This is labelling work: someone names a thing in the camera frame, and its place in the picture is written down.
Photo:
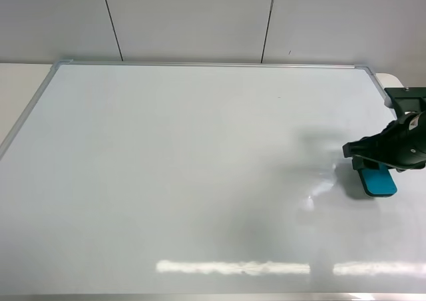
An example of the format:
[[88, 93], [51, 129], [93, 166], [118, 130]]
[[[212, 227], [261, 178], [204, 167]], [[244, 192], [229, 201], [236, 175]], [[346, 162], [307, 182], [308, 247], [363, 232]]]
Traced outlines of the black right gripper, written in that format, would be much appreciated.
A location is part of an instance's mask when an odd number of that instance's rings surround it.
[[425, 113], [408, 113], [376, 135], [346, 143], [343, 156], [356, 171], [381, 165], [398, 171], [425, 168]]

